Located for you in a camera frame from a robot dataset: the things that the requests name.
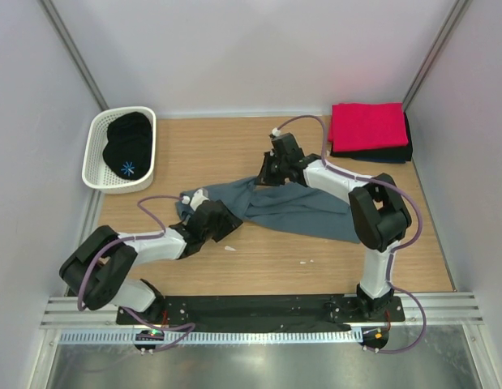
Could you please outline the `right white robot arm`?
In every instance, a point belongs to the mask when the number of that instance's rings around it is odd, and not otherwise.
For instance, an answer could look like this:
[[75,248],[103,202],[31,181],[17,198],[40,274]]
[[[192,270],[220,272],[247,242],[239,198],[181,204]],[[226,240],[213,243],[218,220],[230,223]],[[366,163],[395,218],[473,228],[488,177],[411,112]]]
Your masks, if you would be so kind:
[[322,190],[349,204],[354,231],[366,247],[355,305],[362,318],[378,319],[394,294],[394,287],[388,282],[393,273],[393,250],[400,246],[412,224],[394,180],[385,173],[370,177],[348,170],[337,171],[320,156],[305,155],[291,133],[282,134],[274,129],[269,138],[272,150],[264,153],[255,183],[282,186],[290,181]]

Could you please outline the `blue-grey t shirt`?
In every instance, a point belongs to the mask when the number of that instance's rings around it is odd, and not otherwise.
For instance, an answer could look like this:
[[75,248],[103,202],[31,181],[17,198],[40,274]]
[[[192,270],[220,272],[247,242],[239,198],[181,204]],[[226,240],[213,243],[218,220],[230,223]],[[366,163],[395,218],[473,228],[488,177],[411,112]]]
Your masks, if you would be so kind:
[[204,189],[208,199],[225,205],[237,225],[250,221],[283,233],[359,243],[350,206],[322,190],[294,182],[257,186],[254,177]]

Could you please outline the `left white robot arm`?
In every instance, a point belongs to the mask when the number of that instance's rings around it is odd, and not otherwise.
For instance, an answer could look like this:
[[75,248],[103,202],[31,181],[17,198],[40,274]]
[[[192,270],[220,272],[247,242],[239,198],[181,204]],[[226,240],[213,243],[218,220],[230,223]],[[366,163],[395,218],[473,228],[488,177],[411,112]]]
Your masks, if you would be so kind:
[[165,298],[147,280],[128,277],[145,263],[188,258],[213,240],[219,242],[242,224],[220,200],[202,199],[177,224],[150,233],[118,233],[98,227],[59,269],[60,278],[79,298],[79,310],[113,304],[144,323],[154,324],[165,312]]

